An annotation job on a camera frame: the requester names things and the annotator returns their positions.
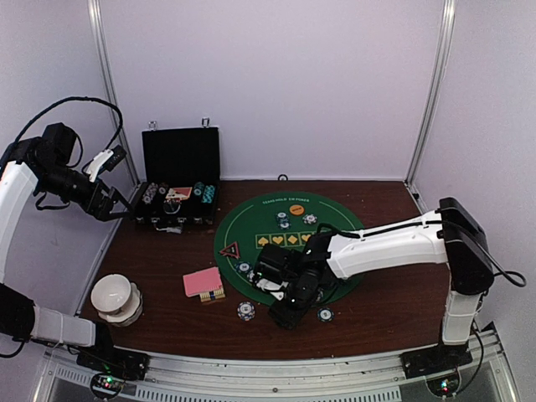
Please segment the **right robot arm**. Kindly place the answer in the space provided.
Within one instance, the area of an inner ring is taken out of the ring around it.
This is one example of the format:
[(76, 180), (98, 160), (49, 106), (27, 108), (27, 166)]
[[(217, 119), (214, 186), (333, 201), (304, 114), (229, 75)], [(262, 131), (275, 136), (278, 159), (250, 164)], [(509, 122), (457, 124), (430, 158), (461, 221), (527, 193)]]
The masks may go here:
[(441, 342), (430, 350), (435, 369), (448, 369), (468, 341), (478, 303), (494, 282), (485, 232), (455, 198), (406, 221), (343, 231), (319, 224), (304, 249), (265, 245), (255, 263), (257, 281), (278, 293), (270, 315), (293, 329), (322, 289), (366, 272), (416, 264), (445, 264), (450, 290), (441, 324)]

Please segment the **orange big blind button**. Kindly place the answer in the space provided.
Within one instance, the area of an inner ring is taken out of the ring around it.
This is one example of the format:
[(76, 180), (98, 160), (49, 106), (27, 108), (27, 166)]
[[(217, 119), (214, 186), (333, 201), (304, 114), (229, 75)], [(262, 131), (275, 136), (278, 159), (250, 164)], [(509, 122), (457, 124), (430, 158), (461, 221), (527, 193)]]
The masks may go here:
[(295, 215), (295, 216), (300, 216), (300, 215), (303, 215), (305, 213), (305, 208), (300, 205), (300, 204), (293, 204), (290, 208), (289, 208), (289, 212), (292, 214), (292, 215)]

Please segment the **blue green 50 chip stack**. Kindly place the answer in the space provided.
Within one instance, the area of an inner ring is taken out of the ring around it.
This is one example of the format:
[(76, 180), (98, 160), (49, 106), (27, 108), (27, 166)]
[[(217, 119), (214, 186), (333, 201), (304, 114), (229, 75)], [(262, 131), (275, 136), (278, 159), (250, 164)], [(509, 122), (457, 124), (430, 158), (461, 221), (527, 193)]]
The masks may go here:
[(330, 322), (334, 318), (334, 311), (329, 307), (320, 308), (317, 311), (317, 319), (320, 322)]

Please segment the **blue beige 10 chip stack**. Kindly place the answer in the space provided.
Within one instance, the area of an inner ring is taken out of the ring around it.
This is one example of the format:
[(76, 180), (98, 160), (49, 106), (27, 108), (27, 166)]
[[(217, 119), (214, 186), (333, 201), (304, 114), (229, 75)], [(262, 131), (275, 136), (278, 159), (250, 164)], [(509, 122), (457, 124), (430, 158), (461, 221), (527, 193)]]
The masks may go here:
[(250, 301), (243, 301), (237, 306), (237, 316), (240, 320), (248, 322), (255, 317), (255, 306)]

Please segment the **50 chips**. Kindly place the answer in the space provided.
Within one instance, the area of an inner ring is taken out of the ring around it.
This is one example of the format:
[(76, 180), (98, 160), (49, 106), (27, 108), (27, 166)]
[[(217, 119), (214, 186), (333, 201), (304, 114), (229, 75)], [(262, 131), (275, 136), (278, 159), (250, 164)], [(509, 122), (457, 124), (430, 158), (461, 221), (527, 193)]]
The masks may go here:
[(276, 222), (277, 226), (282, 230), (289, 229), (291, 227), (290, 218), (285, 212), (278, 212), (276, 214)]

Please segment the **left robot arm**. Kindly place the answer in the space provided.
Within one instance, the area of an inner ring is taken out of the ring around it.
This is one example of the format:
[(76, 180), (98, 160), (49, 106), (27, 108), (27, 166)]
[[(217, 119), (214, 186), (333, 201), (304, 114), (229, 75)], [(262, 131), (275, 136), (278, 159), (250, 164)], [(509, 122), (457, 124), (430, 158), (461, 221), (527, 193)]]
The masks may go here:
[[(10, 144), (1, 157), (1, 271), (7, 258), (24, 206), (38, 194), (53, 194), (66, 205), (78, 204), (101, 222), (130, 217), (133, 207), (114, 187), (100, 178), (126, 157), (116, 145), (99, 152), (81, 172), (70, 159), (76, 133), (63, 123), (46, 126), (44, 134)], [(14, 341), (30, 341), (88, 348), (89, 360), (103, 372), (120, 365), (120, 353), (110, 344), (103, 324), (39, 307), (32, 299), (6, 284), (1, 285), (1, 332)]]

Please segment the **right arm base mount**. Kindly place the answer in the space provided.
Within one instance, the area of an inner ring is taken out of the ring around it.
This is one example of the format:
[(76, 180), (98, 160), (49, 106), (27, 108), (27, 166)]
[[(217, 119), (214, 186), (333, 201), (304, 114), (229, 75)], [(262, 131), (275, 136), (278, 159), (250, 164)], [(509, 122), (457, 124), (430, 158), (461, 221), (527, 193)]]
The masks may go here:
[(455, 348), (427, 348), (400, 355), (407, 379), (453, 370), (472, 362), (472, 354)]

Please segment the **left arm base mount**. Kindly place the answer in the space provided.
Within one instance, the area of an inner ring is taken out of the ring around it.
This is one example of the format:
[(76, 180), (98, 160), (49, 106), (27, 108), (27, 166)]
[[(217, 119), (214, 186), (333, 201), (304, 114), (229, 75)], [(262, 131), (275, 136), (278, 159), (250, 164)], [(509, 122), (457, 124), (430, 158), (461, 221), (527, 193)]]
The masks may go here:
[(145, 353), (114, 348), (109, 355), (81, 348), (76, 363), (96, 372), (109, 374), (118, 379), (144, 380), (150, 363)]

